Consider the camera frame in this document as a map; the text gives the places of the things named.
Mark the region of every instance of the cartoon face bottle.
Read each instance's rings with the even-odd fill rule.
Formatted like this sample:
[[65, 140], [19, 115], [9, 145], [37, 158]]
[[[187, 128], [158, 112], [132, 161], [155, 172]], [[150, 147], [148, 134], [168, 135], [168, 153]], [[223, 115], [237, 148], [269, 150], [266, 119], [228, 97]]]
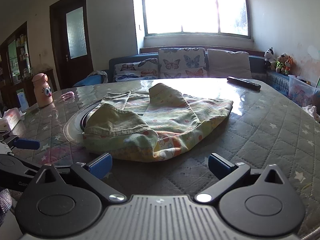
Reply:
[[32, 79], [34, 85], [34, 92], [39, 107], [45, 107], [52, 103], [52, 92], [47, 83], [48, 76], [43, 73], [35, 75]]

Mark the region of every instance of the window frame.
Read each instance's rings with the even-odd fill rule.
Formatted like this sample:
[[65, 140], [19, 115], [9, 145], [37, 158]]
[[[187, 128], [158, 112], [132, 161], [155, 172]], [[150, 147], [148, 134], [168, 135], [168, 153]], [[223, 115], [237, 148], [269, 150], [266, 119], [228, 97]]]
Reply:
[[219, 14], [219, 3], [218, 0], [216, 0], [216, 6], [217, 6], [217, 12], [218, 12], [218, 32], [217, 33], [201, 33], [201, 32], [184, 32], [183, 28], [181, 26], [181, 32], [175, 32], [175, 33], [148, 33], [148, 27], [147, 27], [147, 14], [146, 14], [146, 1], [142, 0], [142, 11], [143, 11], [143, 23], [144, 23], [144, 31], [145, 31], [145, 37], [150, 36], [164, 36], [164, 35], [176, 35], [176, 34], [206, 34], [206, 35], [217, 35], [217, 36], [228, 36], [228, 37], [237, 37], [237, 38], [244, 38], [244, 39], [251, 39], [251, 17], [250, 17], [250, 6], [249, 6], [249, 0], [245, 0], [246, 7], [247, 7], [247, 19], [248, 19], [248, 36], [246, 35], [240, 35], [240, 34], [233, 34], [233, 33], [222, 33], [220, 31], [220, 14]]

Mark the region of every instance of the wall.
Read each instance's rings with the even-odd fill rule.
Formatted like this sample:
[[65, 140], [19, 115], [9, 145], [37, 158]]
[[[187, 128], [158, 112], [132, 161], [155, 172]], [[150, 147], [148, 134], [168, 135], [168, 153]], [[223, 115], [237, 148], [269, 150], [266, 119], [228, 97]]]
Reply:
[[144, 21], [143, 21], [143, 7], [142, 0], [133, 0], [134, 20], [136, 26], [137, 48], [143, 48], [144, 40]]
[[287, 53], [292, 72], [317, 82], [320, 76], [320, 0], [249, 0], [254, 47]]
[[144, 47], [195, 45], [253, 49], [253, 40], [218, 35], [178, 34], [145, 37], [143, 45]]
[[[27, 21], [29, 55], [37, 71], [47, 64], [54, 69], [49, 6], [59, 0], [0, 0], [0, 44]], [[132, 0], [87, 0], [88, 33], [93, 68], [108, 68], [113, 57], [138, 52]]]

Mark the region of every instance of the black remote control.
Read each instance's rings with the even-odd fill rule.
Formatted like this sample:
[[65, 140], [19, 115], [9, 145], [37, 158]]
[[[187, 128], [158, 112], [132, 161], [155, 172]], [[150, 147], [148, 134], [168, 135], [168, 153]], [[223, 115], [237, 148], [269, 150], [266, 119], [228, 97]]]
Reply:
[[261, 88], [260, 85], [253, 83], [253, 82], [250, 82], [250, 81], [247, 81], [247, 80], [244, 80], [244, 79], [241, 79], [241, 78], [227, 77], [227, 80], [230, 83], [233, 83], [233, 84], [245, 87], [245, 88], [250, 88], [253, 90], [260, 90], [260, 88]]

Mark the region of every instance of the wooden door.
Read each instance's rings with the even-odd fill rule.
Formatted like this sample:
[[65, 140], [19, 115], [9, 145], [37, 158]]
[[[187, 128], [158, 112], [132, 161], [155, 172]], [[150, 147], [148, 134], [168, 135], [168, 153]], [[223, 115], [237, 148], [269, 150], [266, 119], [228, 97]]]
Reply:
[[86, 0], [60, 0], [50, 6], [50, 25], [60, 88], [70, 88], [93, 71]]

